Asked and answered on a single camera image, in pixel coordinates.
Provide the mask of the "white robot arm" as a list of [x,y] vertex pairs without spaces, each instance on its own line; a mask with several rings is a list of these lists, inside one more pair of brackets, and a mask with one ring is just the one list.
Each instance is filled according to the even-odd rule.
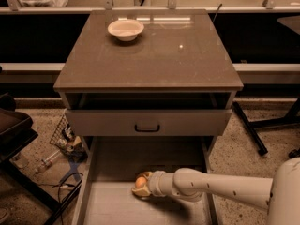
[[284,162],[272,178],[221,175],[181,168],[143,172],[132,192],[197,202],[210,193],[267,211],[267,225],[300,225],[300,158]]

